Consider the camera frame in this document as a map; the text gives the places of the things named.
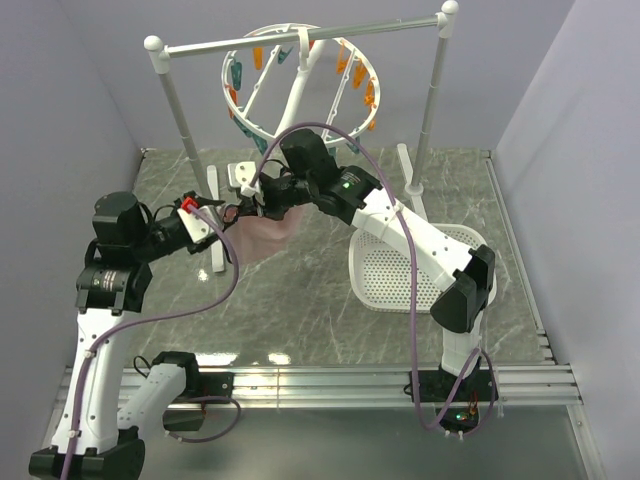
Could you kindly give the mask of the teal front clothes peg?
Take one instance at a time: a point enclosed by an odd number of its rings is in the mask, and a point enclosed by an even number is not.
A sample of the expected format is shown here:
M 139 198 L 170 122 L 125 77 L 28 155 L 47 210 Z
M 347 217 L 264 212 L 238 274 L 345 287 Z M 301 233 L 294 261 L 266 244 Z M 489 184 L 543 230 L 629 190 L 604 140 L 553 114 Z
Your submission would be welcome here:
M 262 138 L 260 135 L 257 135 L 255 133 L 252 134 L 252 139 L 257 147 L 257 149 L 259 150 L 261 155 L 264 155 L 265 152 L 267 151 L 270 143 L 268 140 Z

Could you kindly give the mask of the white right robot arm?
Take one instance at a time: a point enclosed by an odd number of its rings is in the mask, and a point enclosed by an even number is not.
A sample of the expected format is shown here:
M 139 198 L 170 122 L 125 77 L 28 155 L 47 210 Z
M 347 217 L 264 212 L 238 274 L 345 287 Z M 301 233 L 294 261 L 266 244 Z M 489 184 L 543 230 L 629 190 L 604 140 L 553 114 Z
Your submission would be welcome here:
M 412 212 L 380 176 L 338 165 L 311 126 L 288 129 L 279 147 L 286 164 L 276 178 L 254 162 L 230 167 L 239 216 L 280 221 L 313 204 L 408 260 L 409 312 L 418 313 L 419 277 L 425 275 L 438 291 L 428 311 L 443 330 L 438 382 L 448 397 L 465 398 L 476 386 L 480 324 L 495 297 L 494 251 L 484 243 L 463 243 Z

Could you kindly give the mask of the white round clip hanger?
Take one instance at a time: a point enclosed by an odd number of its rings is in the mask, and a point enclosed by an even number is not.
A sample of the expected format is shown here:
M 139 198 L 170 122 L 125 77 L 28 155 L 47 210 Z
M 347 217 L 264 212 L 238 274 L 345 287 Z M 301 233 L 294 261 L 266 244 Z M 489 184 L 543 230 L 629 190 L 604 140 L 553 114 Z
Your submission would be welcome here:
M 310 30 L 312 28 L 313 27 L 309 24 L 280 23 L 267 25 L 248 33 L 250 37 L 268 36 L 281 33 L 293 33 L 297 39 L 297 43 L 295 45 L 277 44 L 271 49 L 270 52 L 266 52 L 263 46 L 259 46 L 263 48 L 264 63 L 263 68 L 260 71 L 255 69 L 258 72 L 258 76 L 253 83 L 248 82 L 244 79 L 243 70 L 242 88 L 240 91 L 238 91 L 238 111 L 236 113 L 236 116 L 239 116 L 240 120 L 253 133 L 260 135 L 262 138 L 268 140 L 269 143 L 271 143 L 275 139 L 275 137 L 283 130 L 295 123 L 296 115 L 298 113 L 299 107 L 301 106 L 303 94 L 305 93 L 306 85 L 309 81 L 309 78 L 311 77 L 315 65 L 318 63 L 321 55 L 324 53 L 325 48 L 329 46 L 329 42 L 327 40 L 319 40 L 315 41 L 313 49 L 311 51 L 309 50 L 309 43 L 312 40 L 309 38 L 308 34 L 310 33 Z M 359 88 L 364 90 L 364 96 L 369 79 L 372 77 L 375 78 L 376 106 L 372 110 L 370 110 L 369 107 L 364 104 L 367 108 L 367 115 L 363 118 L 361 123 L 351 131 L 352 137 L 359 138 L 365 131 L 368 130 L 368 126 L 371 121 L 374 119 L 376 120 L 376 115 L 378 113 L 378 108 L 381 100 L 380 80 L 377 76 L 375 68 L 373 67 L 373 64 L 369 61 L 366 55 L 359 48 L 357 48 L 356 45 L 343 37 L 334 37 L 332 41 L 337 45 L 339 49 L 340 42 L 345 42 L 345 46 L 349 50 L 349 61 L 345 71 L 342 74 L 336 73 L 340 76 L 340 81 L 337 85 L 333 100 L 328 107 L 328 112 L 325 119 L 325 122 L 327 124 L 332 125 L 338 117 L 339 107 L 346 87 L 352 87 L 354 68 L 359 58 L 363 60 L 366 68 L 368 69 L 368 75 Z M 257 121 L 252 119 L 252 110 L 261 94 L 265 91 L 265 85 L 267 80 L 269 79 L 270 74 L 275 71 L 276 67 L 280 66 L 277 63 L 279 51 L 288 49 L 290 47 L 292 47 L 293 50 L 287 59 L 293 56 L 298 57 L 296 73 L 279 123 L 274 131 L 269 131 L 268 129 L 257 123 Z M 221 85 L 223 87 L 223 97 L 227 104 L 227 107 L 229 105 L 230 99 L 225 89 L 225 85 L 232 85 L 230 64 L 233 59 L 240 61 L 238 58 L 238 54 L 238 50 L 231 50 L 227 52 L 222 63 Z

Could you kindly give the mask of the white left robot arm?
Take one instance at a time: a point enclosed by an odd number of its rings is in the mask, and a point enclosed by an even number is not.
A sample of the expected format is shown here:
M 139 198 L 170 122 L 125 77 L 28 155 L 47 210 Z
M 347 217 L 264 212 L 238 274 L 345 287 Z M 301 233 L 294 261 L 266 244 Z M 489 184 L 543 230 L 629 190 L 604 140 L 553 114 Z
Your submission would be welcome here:
M 142 385 L 121 405 L 124 356 L 141 318 L 152 262 L 181 249 L 191 254 L 226 242 L 222 201 L 187 192 L 161 219 L 131 192 L 98 199 L 84 269 L 76 281 L 78 337 L 64 411 L 49 447 L 32 454 L 37 479 L 136 479 L 145 442 L 162 428 L 176 400 L 236 406 L 233 377 L 208 386 L 194 354 L 162 352 Z

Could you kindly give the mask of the white perforated plastic basket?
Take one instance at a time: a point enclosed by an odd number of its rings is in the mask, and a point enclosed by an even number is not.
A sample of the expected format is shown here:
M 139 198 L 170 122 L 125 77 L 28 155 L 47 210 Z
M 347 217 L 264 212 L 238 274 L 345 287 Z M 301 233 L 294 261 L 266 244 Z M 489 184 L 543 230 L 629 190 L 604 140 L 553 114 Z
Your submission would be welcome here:
M 476 230 L 460 224 L 433 224 L 447 236 L 472 248 L 485 244 Z M 356 230 L 349 245 L 349 276 L 355 296 L 374 311 L 409 313 L 410 261 L 375 236 Z M 418 271 L 417 312 L 429 314 L 440 290 L 429 277 Z

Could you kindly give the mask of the pink underwear navy trim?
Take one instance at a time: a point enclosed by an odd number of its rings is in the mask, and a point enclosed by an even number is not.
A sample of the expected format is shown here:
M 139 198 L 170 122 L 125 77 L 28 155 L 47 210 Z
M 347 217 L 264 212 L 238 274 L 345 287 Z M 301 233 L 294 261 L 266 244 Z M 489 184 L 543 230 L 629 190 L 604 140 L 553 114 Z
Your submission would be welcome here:
M 240 217 L 236 206 L 225 209 L 226 235 L 241 265 L 262 261 L 283 250 L 299 230 L 306 213 L 304 206 L 290 209 L 282 220 Z

